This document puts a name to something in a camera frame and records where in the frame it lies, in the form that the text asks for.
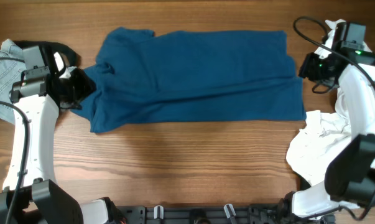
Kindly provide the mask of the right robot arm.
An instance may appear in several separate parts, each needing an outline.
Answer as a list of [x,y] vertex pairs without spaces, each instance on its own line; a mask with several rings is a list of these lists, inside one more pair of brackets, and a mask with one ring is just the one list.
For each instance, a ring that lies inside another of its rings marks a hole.
[[338,84],[335,113],[309,111],[287,151],[288,164],[309,183],[290,200],[302,220],[375,207],[375,66],[347,65]]

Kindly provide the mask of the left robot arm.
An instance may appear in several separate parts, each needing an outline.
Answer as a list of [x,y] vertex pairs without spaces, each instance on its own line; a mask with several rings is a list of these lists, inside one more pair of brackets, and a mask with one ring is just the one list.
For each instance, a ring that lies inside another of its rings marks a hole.
[[83,70],[22,73],[10,90],[15,115],[11,165],[0,193],[0,223],[124,223],[107,197],[80,204],[59,187],[53,167],[55,125],[63,104],[79,108],[95,90]]

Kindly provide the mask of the blue t-shirt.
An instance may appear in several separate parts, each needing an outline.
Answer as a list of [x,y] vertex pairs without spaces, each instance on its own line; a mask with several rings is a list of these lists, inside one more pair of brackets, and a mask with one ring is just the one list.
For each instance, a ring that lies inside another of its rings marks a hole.
[[93,133],[125,124],[306,118],[302,80],[278,31],[118,28],[85,69],[96,90],[77,115]]

